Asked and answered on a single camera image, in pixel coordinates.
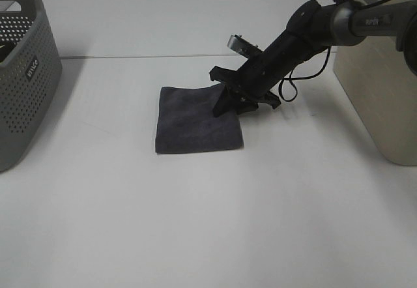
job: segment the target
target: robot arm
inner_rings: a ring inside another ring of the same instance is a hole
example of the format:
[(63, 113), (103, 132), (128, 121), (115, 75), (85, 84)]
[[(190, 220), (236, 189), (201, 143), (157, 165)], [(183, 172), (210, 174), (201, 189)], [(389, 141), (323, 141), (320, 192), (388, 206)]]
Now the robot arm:
[(255, 111), (258, 103), (275, 109), (281, 102), (270, 89), (297, 65), (331, 46), (355, 46), (367, 36), (396, 36), (397, 50), (404, 51), (417, 74), (417, 2), (363, 7), (354, 0), (334, 1), (325, 7), (316, 0), (302, 5), (265, 51), (232, 36), (228, 46), (248, 60), (236, 71), (218, 66), (211, 70), (211, 80), (225, 84), (214, 116), (230, 109), (238, 114)]

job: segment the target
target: white tabletop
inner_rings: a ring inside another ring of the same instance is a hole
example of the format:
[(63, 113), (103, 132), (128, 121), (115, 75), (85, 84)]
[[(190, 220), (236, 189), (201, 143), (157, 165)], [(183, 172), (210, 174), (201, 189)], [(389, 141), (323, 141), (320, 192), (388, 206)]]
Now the white tabletop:
[(61, 56), (142, 57), (230, 54), (232, 34), (265, 48), (307, 0), (43, 1)]
[(417, 169), (377, 152), (331, 68), (241, 116), (242, 150), (155, 154), (160, 88), (242, 61), (64, 60), (0, 177), (0, 287), (414, 287)]

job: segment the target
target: gray towel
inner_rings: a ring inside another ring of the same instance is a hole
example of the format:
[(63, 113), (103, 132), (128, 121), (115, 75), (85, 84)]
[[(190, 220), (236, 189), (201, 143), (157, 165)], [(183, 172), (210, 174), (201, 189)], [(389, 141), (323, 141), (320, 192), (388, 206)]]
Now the gray towel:
[(157, 153), (224, 151), (243, 146), (234, 111), (215, 118), (212, 109), (223, 84), (200, 89), (163, 87), (156, 131)]

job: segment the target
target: gray plastic basket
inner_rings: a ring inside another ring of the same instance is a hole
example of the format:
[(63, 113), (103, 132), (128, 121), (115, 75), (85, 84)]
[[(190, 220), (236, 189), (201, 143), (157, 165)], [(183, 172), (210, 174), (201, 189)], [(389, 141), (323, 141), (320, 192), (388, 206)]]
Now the gray plastic basket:
[(0, 63), (0, 171), (16, 164), (45, 116), (62, 64), (42, 0), (0, 12), (0, 40), (16, 47)]

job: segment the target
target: folded cloth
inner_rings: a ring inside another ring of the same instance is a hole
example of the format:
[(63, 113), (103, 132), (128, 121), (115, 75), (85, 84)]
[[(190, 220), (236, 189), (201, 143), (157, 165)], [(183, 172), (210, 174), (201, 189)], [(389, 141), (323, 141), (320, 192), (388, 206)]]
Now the folded cloth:
[(225, 151), (243, 146), (242, 130), (232, 110), (215, 118), (212, 109), (223, 84), (200, 89), (163, 87), (156, 131), (157, 153)]

